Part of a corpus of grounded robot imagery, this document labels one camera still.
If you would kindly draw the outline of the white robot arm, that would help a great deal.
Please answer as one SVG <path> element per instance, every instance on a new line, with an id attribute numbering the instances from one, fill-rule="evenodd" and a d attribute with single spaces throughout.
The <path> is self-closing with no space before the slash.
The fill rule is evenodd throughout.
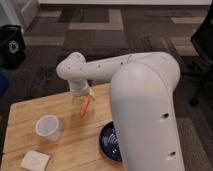
<path id="1" fill-rule="evenodd" d="M 88 62 L 74 52 L 56 67 L 74 96 L 90 80 L 110 82 L 109 103 L 125 171 L 185 171 L 173 94 L 180 67 L 166 52 L 142 52 Z"/>

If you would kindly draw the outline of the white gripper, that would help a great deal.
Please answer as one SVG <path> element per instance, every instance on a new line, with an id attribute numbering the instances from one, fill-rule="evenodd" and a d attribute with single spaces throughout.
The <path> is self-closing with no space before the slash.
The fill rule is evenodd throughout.
<path id="1" fill-rule="evenodd" d="M 81 102 L 81 97 L 89 93 L 89 98 L 95 102 L 95 94 L 92 89 L 89 89 L 89 84 L 86 80 L 72 80 L 68 82 L 70 92 L 72 93 L 72 105 L 79 105 Z"/>

